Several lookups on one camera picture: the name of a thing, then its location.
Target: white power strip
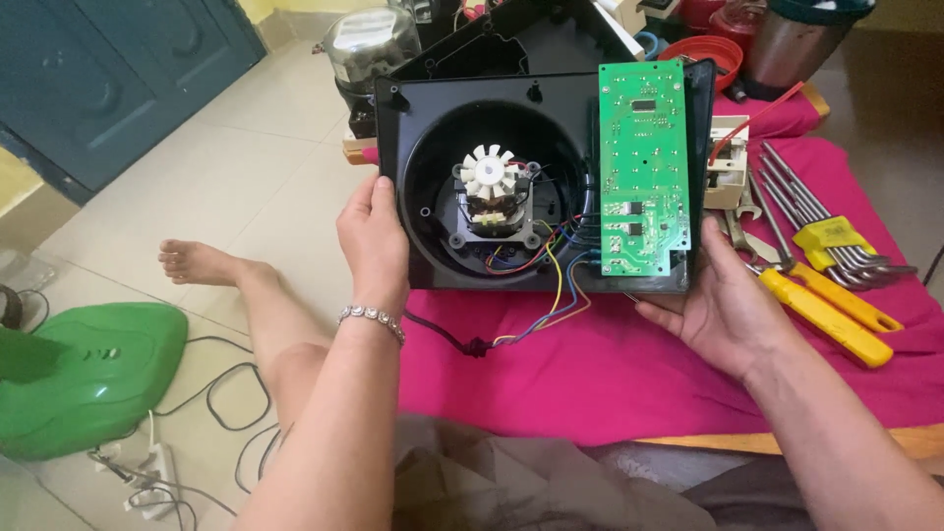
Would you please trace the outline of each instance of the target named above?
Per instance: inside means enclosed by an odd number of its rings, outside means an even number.
[[[135,476],[130,485],[137,489],[145,489],[144,492],[134,495],[130,501],[125,500],[125,511],[140,510],[145,520],[158,520],[174,510],[174,500],[180,499],[180,491],[176,487],[170,487],[149,478],[160,479],[171,483],[177,482],[177,475],[174,473],[174,460],[171,456],[171,449],[166,444],[157,443],[150,447],[147,460],[137,467],[137,470],[143,475]],[[163,488],[164,490],[147,490],[150,487]]]

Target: bracelet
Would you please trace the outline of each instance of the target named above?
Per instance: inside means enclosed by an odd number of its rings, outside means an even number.
[[[337,321],[338,324],[340,325],[341,321],[348,317],[367,317],[386,326],[387,329],[394,334],[394,337],[396,337],[396,342],[400,344],[401,349],[407,342],[407,336],[403,333],[403,329],[400,328],[400,323],[396,322],[396,319],[393,317],[390,317],[390,314],[382,312],[377,308],[366,308],[360,305],[347,306],[341,311],[341,315],[338,317]]]

